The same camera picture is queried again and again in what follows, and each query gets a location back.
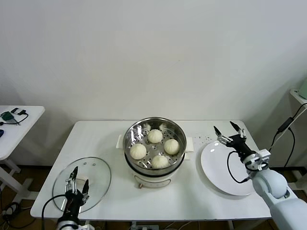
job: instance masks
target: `table leg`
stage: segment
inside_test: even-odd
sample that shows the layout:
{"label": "table leg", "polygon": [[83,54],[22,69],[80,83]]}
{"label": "table leg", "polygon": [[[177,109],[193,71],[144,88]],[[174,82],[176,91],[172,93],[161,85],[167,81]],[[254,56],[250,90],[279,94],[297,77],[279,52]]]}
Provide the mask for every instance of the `table leg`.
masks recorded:
{"label": "table leg", "polygon": [[15,172],[20,173],[20,168],[11,160],[11,159],[5,159],[3,162],[12,170],[15,170]]}
{"label": "table leg", "polygon": [[28,196],[29,191],[23,187],[17,180],[15,180],[11,175],[9,175],[3,168],[0,167],[0,180],[5,182],[8,187],[10,187],[15,192]]}
{"label": "table leg", "polygon": [[23,184],[20,184],[17,180],[15,180],[15,178],[0,167],[0,180],[17,193],[13,202],[20,203],[22,199],[35,200],[38,195],[38,192],[30,192],[28,190],[28,187],[33,181],[32,178],[27,178]]}
{"label": "table leg", "polygon": [[232,220],[228,220],[227,223],[228,223],[229,230],[235,230]]}

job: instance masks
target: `white table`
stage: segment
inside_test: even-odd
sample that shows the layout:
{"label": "white table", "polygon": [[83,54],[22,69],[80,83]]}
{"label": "white table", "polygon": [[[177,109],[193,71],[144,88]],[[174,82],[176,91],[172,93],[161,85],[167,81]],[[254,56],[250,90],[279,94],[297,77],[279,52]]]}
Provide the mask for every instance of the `white table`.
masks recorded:
{"label": "white table", "polygon": [[[34,200],[38,192],[30,192],[28,190],[28,187],[33,181],[32,178],[27,178],[23,184],[20,184],[12,177],[14,172],[20,172],[20,168],[12,160],[8,159],[8,157],[20,143],[20,141],[24,138],[24,136],[28,133],[28,131],[32,128],[32,126],[36,123],[36,121],[41,117],[45,111],[45,108],[42,106],[0,105],[0,114],[6,111],[10,112],[14,108],[26,110],[26,113],[28,113],[29,116],[20,123],[20,126],[0,126],[0,129],[4,130],[4,134],[2,137],[0,137],[0,161],[3,161],[8,167],[11,168],[11,172],[7,173],[0,167],[0,180],[3,181],[1,190],[3,190],[5,185],[9,186],[17,193],[13,202],[19,203],[22,199]],[[25,117],[25,115],[13,116],[17,121],[20,121]]]}
{"label": "white table", "polygon": [[[163,188],[138,188],[130,173],[122,149],[116,149],[118,136],[133,121],[79,121],[73,127],[55,161],[32,209],[33,217],[41,217],[42,207],[51,198],[53,183],[58,174],[72,161],[96,156],[111,168],[112,181],[105,197],[94,208],[81,213],[87,220],[234,220],[267,219],[270,211],[256,193],[238,197],[218,190],[201,169],[200,156],[204,146],[216,140],[213,125],[223,134],[236,132],[229,121],[176,121],[187,137],[193,137],[195,152],[184,161],[172,183]],[[241,121],[235,121],[241,127]],[[247,144],[258,150],[246,130]],[[54,203],[45,210],[46,218],[59,218],[62,212]]]}

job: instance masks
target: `power cord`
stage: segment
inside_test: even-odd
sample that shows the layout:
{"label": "power cord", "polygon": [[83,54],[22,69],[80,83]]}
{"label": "power cord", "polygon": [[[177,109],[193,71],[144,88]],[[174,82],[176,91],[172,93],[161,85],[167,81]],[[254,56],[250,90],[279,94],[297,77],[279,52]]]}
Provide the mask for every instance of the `power cord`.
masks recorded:
{"label": "power cord", "polygon": [[307,108],[305,108],[300,114],[298,114],[298,112],[301,110],[301,108],[306,105],[307,103],[303,103],[299,109],[296,111],[296,113],[294,114],[293,117],[290,117],[288,118],[278,129],[277,129],[277,132],[275,133],[274,137],[273,137],[273,141],[272,141],[272,144],[271,144],[271,147],[269,149],[269,151],[272,150],[273,146],[277,143],[277,141],[285,134],[285,132],[287,131],[287,129],[291,132],[292,134],[292,137],[293,137],[293,145],[292,145],[292,149],[291,149],[291,153],[287,159],[287,162],[286,164],[284,165],[284,168],[287,166],[292,154],[293,154],[293,151],[294,151],[294,147],[295,147],[295,135],[294,135],[294,132],[292,131],[292,129],[290,128],[290,126],[294,123],[295,120],[297,120],[306,110]]}
{"label": "power cord", "polygon": [[[19,226],[19,227],[16,227],[16,226],[13,226],[11,224],[11,221],[13,219],[15,219],[15,217],[20,214],[21,212],[23,211],[26,211],[26,210],[29,210],[31,209],[32,207],[27,207],[27,208],[21,208],[20,205],[16,202],[12,202],[10,204],[8,204],[5,208],[3,208],[3,203],[2,203],[2,190],[0,189],[0,196],[1,196],[1,212],[3,213],[5,211],[6,214],[2,215],[2,218],[4,219],[4,222],[2,222],[0,224],[0,226],[4,223],[6,223],[8,225],[8,228],[11,227],[11,228],[14,228],[14,229],[23,229],[25,227],[28,227],[29,225],[33,224],[34,221],[36,219],[33,219],[30,223],[24,225],[24,226]],[[11,209],[12,210],[12,213],[11,214],[8,214],[8,210]]]}
{"label": "power cord", "polygon": [[291,132],[291,134],[292,134],[292,137],[293,137],[293,145],[292,145],[291,153],[290,153],[290,155],[289,155],[289,157],[288,157],[288,159],[287,159],[287,162],[286,162],[286,164],[284,164],[284,168],[287,166],[287,164],[288,164],[288,162],[289,162],[289,160],[290,160],[290,158],[291,158],[291,156],[292,156],[294,147],[295,147],[295,135],[294,135],[294,132],[292,131],[292,129],[291,129],[290,127],[288,128],[288,130],[289,130],[289,131]]}
{"label": "power cord", "polygon": [[62,197],[62,196],[65,196],[65,194],[53,196],[52,198],[50,198],[50,199],[44,204],[43,210],[42,210],[42,230],[45,230],[44,212],[45,212],[45,208],[46,208],[47,204],[48,204],[50,201],[54,200],[55,198]]}
{"label": "power cord", "polygon": [[242,184],[242,183],[248,181],[248,180],[250,179],[250,177],[245,178],[243,181],[238,181],[238,180],[231,174],[231,171],[230,171],[230,168],[229,168],[229,157],[230,157],[230,155],[233,154],[234,152],[236,152],[236,151],[232,151],[232,152],[230,152],[230,153],[228,154],[228,157],[227,157],[227,169],[228,169],[228,172],[229,172],[231,178],[232,178],[235,182],[237,182],[238,184]]}

